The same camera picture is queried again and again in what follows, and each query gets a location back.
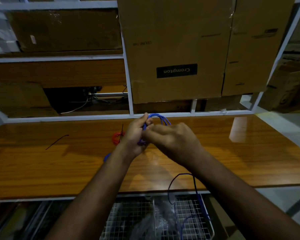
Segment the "right hand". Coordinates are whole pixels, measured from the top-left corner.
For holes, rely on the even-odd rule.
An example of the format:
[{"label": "right hand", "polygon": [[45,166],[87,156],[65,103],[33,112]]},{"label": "right hand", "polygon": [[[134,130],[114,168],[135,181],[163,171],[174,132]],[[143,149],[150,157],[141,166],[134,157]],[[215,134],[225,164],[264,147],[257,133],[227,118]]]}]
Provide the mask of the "right hand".
[{"label": "right hand", "polygon": [[154,125],[142,132],[142,138],[188,170],[196,166],[207,153],[196,135],[184,123],[170,126]]}]

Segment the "left hand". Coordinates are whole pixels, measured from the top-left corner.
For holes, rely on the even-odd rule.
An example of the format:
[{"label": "left hand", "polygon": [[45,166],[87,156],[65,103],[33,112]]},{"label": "left hand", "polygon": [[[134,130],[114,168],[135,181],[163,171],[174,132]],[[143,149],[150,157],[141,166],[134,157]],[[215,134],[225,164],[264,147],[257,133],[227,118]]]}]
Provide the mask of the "left hand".
[{"label": "left hand", "polygon": [[116,147],[116,149],[123,150],[124,155],[128,157],[130,162],[139,156],[148,146],[148,143],[145,145],[138,145],[144,123],[146,123],[147,129],[153,126],[153,120],[152,118],[148,119],[148,113],[144,113],[141,118],[135,119],[129,124],[124,137]]}]

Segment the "wooden tabletop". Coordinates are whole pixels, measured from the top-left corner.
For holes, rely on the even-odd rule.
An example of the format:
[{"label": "wooden tabletop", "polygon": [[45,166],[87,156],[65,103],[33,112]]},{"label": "wooden tabletop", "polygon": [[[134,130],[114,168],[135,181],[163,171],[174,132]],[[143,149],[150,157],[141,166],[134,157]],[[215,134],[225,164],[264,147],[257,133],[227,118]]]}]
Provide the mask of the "wooden tabletop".
[{"label": "wooden tabletop", "polygon": [[[186,123],[212,155],[254,187],[300,185],[300,148],[255,115],[170,118]],[[0,199],[78,194],[130,120],[6,124],[0,127]],[[150,145],[131,164],[120,192],[165,191],[187,172]],[[199,190],[205,187],[197,183]],[[180,176],[174,190],[193,190]]]}]

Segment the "metal shelf frame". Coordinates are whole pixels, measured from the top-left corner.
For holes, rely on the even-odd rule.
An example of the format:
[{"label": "metal shelf frame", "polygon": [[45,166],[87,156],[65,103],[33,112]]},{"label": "metal shelf frame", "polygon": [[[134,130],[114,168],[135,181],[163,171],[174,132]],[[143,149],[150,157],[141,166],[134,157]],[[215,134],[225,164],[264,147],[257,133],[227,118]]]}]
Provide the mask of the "metal shelf frame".
[{"label": "metal shelf frame", "polygon": [[[0,12],[12,10],[57,10],[57,9],[94,9],[94,8],[117,8],[116,0],[96,0],[96,1],[54,1],[54,2],[20,2],[20,3],[2,3],[0,4]],[[291,23],[291,26],[283,40],[280,50],[272,66],[268,82],[280,60],[284,49],[286,48],[293,31],[300,19],[300,6]],[[90,56],[57,56],[57,57],[22,57],[22,58],[0,58],[0,63],[9,62],[43,62],[43,61],[66,61],[66,60],[104,60],[104,59],[124,59],[126,72],[127,95],[129,102],[129,114],[110,114],[110,115],[84,115],[84,116],[57,116],[57,117],[36,117],[36,118],[8,118],[4,113],[0,112],[0,119],[4,123],[23,123],[23,122],[50,122],[50,121],[79,121],[79,120],[108,120],[108,119],[131,119],[141,117],[142,114],[133,112],[132,91],[130,84],[129,68],[124,44],[124,37],[121,32],[122,39],[122,55],[90,55]],[[224,115],[250,115],[254,114],[258,103],[263,95],[260,92],[255,103],[251,104],[246,110],[231,111],[213,111],[213,112],[196,112],[197,99],[192,101],[191,110],[186,113],[162,113],[165,117],[193,117],[193,116],[224,116]]]}]

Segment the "red wire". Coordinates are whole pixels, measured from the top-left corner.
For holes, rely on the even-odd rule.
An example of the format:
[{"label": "red wire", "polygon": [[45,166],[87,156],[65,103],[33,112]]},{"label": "red wire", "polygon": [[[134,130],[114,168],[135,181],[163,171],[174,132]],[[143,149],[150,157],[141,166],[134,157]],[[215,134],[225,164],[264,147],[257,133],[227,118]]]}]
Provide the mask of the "red wire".
[{"label": "red wire", "polygon": [[124,131],[122,131],[122,132],[116,132],[116,133],[114,133],[114,134],[112,135],[112,142],[113,142],[114,145],[118,145],[118,144],[120,143],[120,141],[117,140],[116,138],[117,138],[118,136],[121,136],[121,133],[122,133],[122,136],[124,136],[124,134],[125,134]]}]

